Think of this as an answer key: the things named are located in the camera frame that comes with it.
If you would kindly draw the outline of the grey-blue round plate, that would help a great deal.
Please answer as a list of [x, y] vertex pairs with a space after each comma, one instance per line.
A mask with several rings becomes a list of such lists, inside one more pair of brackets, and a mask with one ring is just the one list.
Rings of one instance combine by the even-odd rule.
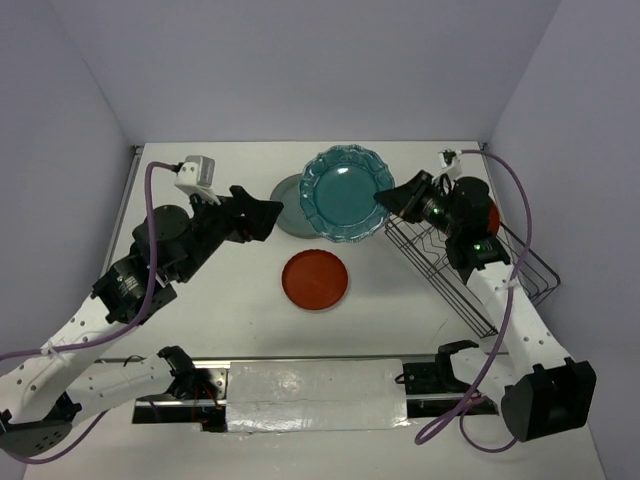
[[291, 175], [281, 180], [271, 192], [270, 199], [284, 205], [276, 224], [283, 232], [293, 237], [316, 239], [319, 235], [305, 218], [300, 206], [300, 178], [300, 174]]

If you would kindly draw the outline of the teal ornate plate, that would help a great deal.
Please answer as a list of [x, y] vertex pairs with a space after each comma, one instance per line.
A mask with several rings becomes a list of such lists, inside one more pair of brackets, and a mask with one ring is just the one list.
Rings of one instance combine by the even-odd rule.
[[322, 238], [356, 243], [374, 235], [390, 212], [374, 195], [395, 187], [388, 165], [360, 145], [335, 145], [317, 154], [301, 172], [299, 203]]

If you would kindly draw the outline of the orange scalloped plate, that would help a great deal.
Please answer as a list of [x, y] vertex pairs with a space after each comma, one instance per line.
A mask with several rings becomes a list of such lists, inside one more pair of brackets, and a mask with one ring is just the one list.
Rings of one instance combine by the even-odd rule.
[[335, 254], [309, 249], [295, 254], [286, 262], [281, 285], [287, 298], [297, 307], [322, 311], [336, 306], [345, 296], [349, 274]]

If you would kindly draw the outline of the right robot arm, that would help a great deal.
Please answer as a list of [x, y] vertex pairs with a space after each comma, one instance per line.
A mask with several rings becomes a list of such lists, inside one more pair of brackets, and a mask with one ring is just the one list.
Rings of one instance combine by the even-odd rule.
[[583, 427], [596, 386], [589, 362], [576, 361], [554, 338], [519, 281], [523, 260], [511, 259], [497, 237], [499, 212], [488, 185], [461, 177], [452, 186], [421, 171], [375, 200], [409, 223], [426, 222], [445, 236], [449, 265], [485, 308], [511, 365], [495, 353], [466, 347], [439, 362], [437, 384], [467, 384], [490, 399], [512, 436], [527, 442]]

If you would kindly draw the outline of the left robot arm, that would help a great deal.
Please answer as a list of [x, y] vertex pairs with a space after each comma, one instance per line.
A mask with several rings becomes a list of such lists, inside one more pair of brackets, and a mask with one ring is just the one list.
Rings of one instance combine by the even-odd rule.
[[192, 210], [154, 209], [133, 231], [127, 256], [92, 287], [71, 319], [41, 348], [1, 378], [1, 448], [38, 462], [84, 420], [145, 396], [210, 398], [214, 385], [178, 346], [90, 374], [88, 368], [116, 342], [176, 299], [173, 286], [188, 282], [226, 241], [264, 241], [283, 210], [257, 200], [241, 186], [209, 203], [189, 198]]

